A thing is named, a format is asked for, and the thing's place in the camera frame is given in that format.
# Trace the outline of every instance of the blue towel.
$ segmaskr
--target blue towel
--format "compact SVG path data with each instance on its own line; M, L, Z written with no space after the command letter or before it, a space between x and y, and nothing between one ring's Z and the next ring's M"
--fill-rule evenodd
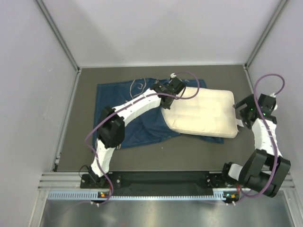
M135 81L130 80L126 82L98 84L96 107L94 117L94 127L97 126L99 117L105 106L115 107L122 105L130 100L130 87L132 85L132 96L145 92L150 88L157 80L153 78L137 79ZM169 79L159 80L164 84ZM196 87L196 80L184 80L187 87ZM206 88L204 80L200 79L200 87ZM131 121L125 128L125 139L121 144L121 148L132 148L142 145L148 145L153 143L160 143L171 137L179 136L180 133L172 131L165 123L161 107L154 108L145 112L141 116ZM219 137L209 136L196 136L208 142L223 143L223 139ZM93 146L97 133L93 135Z

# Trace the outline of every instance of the wire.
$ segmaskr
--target wire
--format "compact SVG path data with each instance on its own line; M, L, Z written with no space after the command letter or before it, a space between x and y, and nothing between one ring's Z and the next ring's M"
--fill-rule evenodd
M206 201L206 200L201 200L201 202L204 203L209 203L209 204L213 204L213 205L219 205L219 206L229 206L229 205L235 205L241 201L243 201L243 199L245 198L245 196L242 196L241 198L239 198L238 201L235 201L234 203L225 203L222 200L215 200L215 201Z
M87 137L85 138L84 142L85 142L86 146L87 146L92 152L94 152L95 157L96 157L96 160L97 160L98 168L100 169L100 171L101 171L101 173L103 174L103 176L108 180L109 185L110 185L110 187L111 187L111 189L112 189L112 190L110 191L110 194L109 194L109 196L107 197L107 199L106 199L105 201L103 201L101 204L104 204L104 203L108 202L108 200L110 199L110 197L111 197L111 196L113 195L113 193L114 193L114 186L113 186L113 183L111 182L110 178L109 178L109 177L107 176L107 174L103 171L103 169L102 169L102 167L101 167L101 165L100 165L100 163L99 163L99 158L98 158L98 154L97 154L96 150L95 150L95 149L93 148L93 146L90 145L90 143L88 142L89 138L92 136L92 134L94 134L94 132L96 132L96 131L98 130L98 128L100 128L100 127L101 127L105 122L107 122L110 118L112 118L113 116L115 116L115 115L118 114L119 112L121 112L121 111L127 109L128 107L130 107L130 106L132 106L132 105L134 105L134 104L140 102L141 100L143 100L143 99L145 99L145 98L147 98L147 97L150 97L150 96L168 96L168 97L178 98L178 99L191 99L191 98L197 96L197 94L199 93L199 90L200 90L200 83L199 83L198 78L195 76L195 74L193 74L193 73L191 73L191 72L189 72L189 71L181 71L181 72L177 72L177 73L175 73L175 74L177 75L177 74L182 74L182 73L190 74L191 76L193 76L193 77L195 78L195 80L196 80L196 82L197 82L197 91L196 91L195 94L193 94L193 95L190 96L190 97L177 97L177 96L170 95L170 94L166 94L166 93L153 93L153 94L147 95L146 97L141 97L141 98L137 99L136 101L134 101L132 104L129 104L129 105L123 107L122 109L117 110L117 111L113 112L112 114L110 114L110 115L109 115L108 117L106 117L102 122L100 122L100 123L99 123L99 124L98 124L98 125L97 125L97 126L96 126L88 135L87 135Z
M275 140L274 140L274 138L273 138L273 135L272 135L272 133L271 133L271 130L270 130L270 128L269 128L269 126L268 126L268 124L267 124L267 122L266 122L266 120L265 120L265 117L264 117L263 114L262 114L261 108L260 108L259 103L258 103L258 98L257 98L257 86L258 86L259 82L260 82L262 79L264 79L264 78L266 78L266 77L270 77L270 76L276 76L276 77L279 77L279 78L282 80L282 86L281 86L280 90L278 90L278 91L275 93L275 95L279 94L279 93L284 89L284 86L285 86L285 79L284 79L281 75L275 74L275 73L266 74L266 75L260 77L260 78L257 80L257 82L256 82L256 84L255 84L255 86L254 86L254 100L255 100L255 104L256 104L256 107L257 107L257 111L258 111L258 113L259 113L259 116L260 116L260 118L263 120L263 123L264 123L264 125L265 125L265 127L266 127L266 129L267 129L267 131L268 131L268 135L269 135L269 137L270 137L271 143L272 143L272 145L273 145L273 149L274 149L274 164L273 164L273 168L272 168L272 170L271 170L271 174L270 174L270 176L269 176L269 179L268 179L266 185L265 185L264 188L263 188L261 191L259 191L257 194L255 194L255 195L249 195L249 193L250 193L252 190L250 190L248 193L245 193L245 192L242 190L242 188L241 188L241 192L243 193L243 195L246 196L246 197L250 197L250 198L256 198L256 197L262 195L262 194L267 190L267 188L270 186L270 184L271 184L271 182L272 182L272 180L273 180L273 178L274 178L274 176L275 176L276 167L277 167L277 163L278 163L278 149L277 149L277 145L276 145L276 142L275 142Z
M139 87L139 89L140 90L142 90L139 94L136 94L136 95L132 95L132 87L133 87L133 84L134 84L134 82L136 81L135 79L132 81L132 84L131 84L131 86L129 87L129 95L131 96L131 98L132 99L134 99L135 97L137 97L137 96L139 96L139 95L141 95L143 92L144 92L144 89L145 89L145 87L146 87L146 79L145 78L143 78L144 79L144 82L145 82L145 84L144 84L144 87L143 87L143 84L140 84L141 85L141 87Z
M237 184L237 193L240 194L240 185Z
M184 95L185 90L186 90L186 87L184 87L183 92L180 97L182 97Z
M81 180L82 180L82 176L80 175L80 171L81 171L81 169L82 169L83 167L86 167L86 168L87 168L87 170L89 171L89 167L88 167L87 165L83 165L83 166L81 166L81 168L79 169L79 172L78 172L79 177L81 178Z

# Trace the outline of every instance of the aluminum frame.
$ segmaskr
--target aluminum frame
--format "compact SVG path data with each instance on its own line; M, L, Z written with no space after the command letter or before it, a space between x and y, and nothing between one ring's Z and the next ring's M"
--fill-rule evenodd
M74 85L73 85L71 96L70 96L70 101L69 101L69 104L68 104L68 107L67 107L67 110L66 110L66 113L64 116L64 123L62 126L60 138L59 138L58 145L57 145L56 155L55 155L54 162L53 162L54 164L56 164L56 163L58 163L59 158L60 158L62 143L63 143L64 137L65 137L68 119L70 116L71 107L72 107L75 92L77 89L79 76L81 74L81 69L78 67L72 53L70 52L68 46L66 45L53 18L51 17L45 4L43 3L43 0L34 0L34 1L37 3L43 16L45 17L51 30L53 31L55 37L57 38L58 42L60 43L60 45L63 48L64 52L66 53L67 57L69 58L71 64L77 70L77 76L74 81ZM250 56L247 60L247 63L243 65L243 68L247 75L247 79L249 81L251 90L253 88L253 84L252 84L252 80L251 80L251 76L250 76L249 66L253 62L256 55L258 54L264 41L268 37L270 31L272 30L273 26L275 25L278 18L282 14L282 12L288 2L289 2L289 0L280 1L277 9L275 10L271 20L268 23L266 29L264 30L264 32L263 32L262 36L260 37L259 41L257 42L255 48L253 49L252 53L250 54ZM37 189L36 202L35 202L35 206L34 206L34 209L32 212L30 222L28 223L28 226L31 226L31 227L40 226L48 195L50 192L53 192L56 190L61 190L61 191L66 191L66 192L71 192L71 191L75 192L75 191L79 191L79 190L80 191L85 190L85 191L91 191L91 192L95 192L95 191L100 192L101 191L100 189L80 189L80 177L79 177L78 173L69 173L69 172L43 173L39 186L38 186L38 189ZM283 191L285 194L286 202L287 202L290 214L292 216L294 225L296 227L303 227L303 206L302 206L299 196L295 190L295 186L294 186L294 183L293 183L293 180L292 180L290 174L286 177L280 190Z

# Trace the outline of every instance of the white robot arm segment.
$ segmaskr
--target white robot arm segment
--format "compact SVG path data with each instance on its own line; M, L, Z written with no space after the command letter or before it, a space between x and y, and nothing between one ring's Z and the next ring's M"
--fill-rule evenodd
M153 108L156 108L160 106L161 98L157 95L146 97L150 94L156 94L157 92L154 90L148 89L145 91L142 95L138 96L137 98L123 104L120 106L114 107L116 111L124 108L125 106L132 104L127 109L121 111L118 115L120 117L123 117L125 126L129 124L133 119L140 116L141 114L145 113L146 111L149 111ZM113 155L113 152L115 148L105 148L104 143L97 139L97 154L98 154L98 160L99 163L105 173L109 172L109 162L111 160L111 157ZM102 177L103 174L101 173L98 165L97 165L97 158L95 157L93 163L91 164L91 168L94 171L95 174L97 174L99 177Z
M228 164L225 163L223 168L223 177L228 185L234 185L237 183L257 192L262 191L265 186L268 185L264 194L269 197L274 197L290 169L289 160L282 157L281 152L277 147L277 121L276 117L271 115L271 113L276 109L276 99L275 97L261 94L258 100L258 105L264 116L264 120L269 127L271 135L269 135L263 119L261 119L257 112L254 96L250 95L246 97L239 103L235 104L235 108L239 108L244 104L246 104L246 107L240 110L240 115L246 126L249 129L251 128L254 133L255 151L244 166L233 162ZM271 137L273 138L277 148L277 163L275 163L275 153ZM272 181L268 184L270 175L263 172L262 169L263 166L268 166L271 171L274 163L277 167L273 173L274 176Z

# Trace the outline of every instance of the gray work surface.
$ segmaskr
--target gray work surface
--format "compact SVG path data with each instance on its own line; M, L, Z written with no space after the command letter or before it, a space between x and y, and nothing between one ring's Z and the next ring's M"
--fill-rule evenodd
M85 146L84 139L93 129L97 84L148 77L165 79L169 78L171 73L183 70L191 71L199 79L204 79L210 89L232 91L235 102L251 94L241 65L83 69L57 171L79 171L82 165L89 166L93 161L94 156ZM184 74L180 78L191 79L191 76ZM158 144L115 150L110 170L221 170L225 162L232 161L243 165L253 151L253 133L247 128L240 128L240 133L234 139L224 139L224 144L210 143L184 135Z
M78 201L48 201L50 219L60 217ZM222 201L110 201L99 208L73 207L56 222L44 212L41 227L293 227L283 192L276 197L244 199L236 206Z

